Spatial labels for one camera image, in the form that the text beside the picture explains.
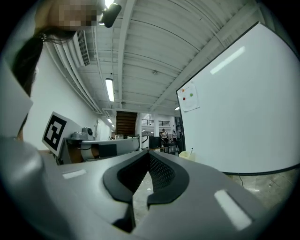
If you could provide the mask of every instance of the paper on whiteboard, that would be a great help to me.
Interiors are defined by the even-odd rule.
[[[180,107],[184,112],[199,108],[198,95],[193,83],[179,90]]]

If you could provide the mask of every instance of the dark hair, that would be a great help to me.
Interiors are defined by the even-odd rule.
[[[72,39],[75,33],[75,31],[66,31],[57,27],[45,28],[29,39],[19,51],[13,64],[13,73],[29,96],[34,81],[34,72],[43,50],[43,36],[46,37],[45,42],[62,44]]]

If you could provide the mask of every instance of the whiteboard frame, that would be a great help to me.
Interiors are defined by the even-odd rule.
[[[290,50],[295,54],[295,56],[297,57],[297,59],[300,61],[300,56],[298,55],[297,52],[295,52],[290,45],[282,38],[280,37],[275,31],[273,31],[272,29],[270,29],[269,27],[267,27],[265,24],[261,23],[260,21],[257,21],[255,24],[253,24],[248,30],[246,30],[243,34],[241,34],[236,40],[234,40],[229,46],[227,46],[222,52],[220,52],[215,58],[213,58],[210,62],[208,62],[204,67],[202,67],[198,72],[196,72],[190,79],[188,79],[186,82],[184,82],[177,90],[176,90],[176,96],[177,96],[177,101],[178,101],[178,105],[180,107],[180,101],[179,101],[179,97],[178,97],[178,91],[185,86],[188,82],[190,82],[196,75],[198,75],[202,70],[204,70],[209,64],[211,64],[217,57],[219,57],[221,54],[223,54],[229,47],[231,47],[233,44],[235,44],[238,40],[240,40],[244,35],[246,35],[251,29],[253,29],[255,26],[257,26],[258,24],[261,24],[262,26],[264,26],[265,28],[267,28],[268,30],[270,30],[271,32],[273,32],[277,37],[279,37],[289,48]],[[182,133],[183,133],[183,151],[186,150],[186,143],[185,143],[185,134],[184,134],[184,122],[183,122],[183,117],[182,117],[182,113],[181,113],[181,107],[179,109],[180,111],[180,117],[181,117],[181,121],[182,121]],[[286,172],[295,168],[299,168],[300,167],[300,163],[287,167],[287,168],[283,168],[283,169],[279,169],[279,170],[274,170],[274,171],[266,171],[266,172],[247,172],[247,173],[238,173],[238,172],[223,172],[226,175],[241,175],[241,176],[255,176],[255,175],[268,175],[268,174],[275,174],[275,173],[282,173],[282,172]]]

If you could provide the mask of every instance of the floor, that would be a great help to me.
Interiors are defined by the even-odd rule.
[[[288,198],[299,172],[299,169],[294,169],[270,175],[241,177],[229,175],[228,177],[254,194],[265,208],[271,209]],[[152,193],[152,180],[148,172],[133,196],[135,222],[137,225],[148,212],[147,197]]]

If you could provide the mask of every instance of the trash bin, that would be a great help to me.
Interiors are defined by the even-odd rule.
[[[190,161],[195,161],[195,153],[193,152],[192,154],[190,154],[189,152],[187,151],[183,151],[179,154],[179,157],[180,158],[185,158],[187,160],[190,160]]]

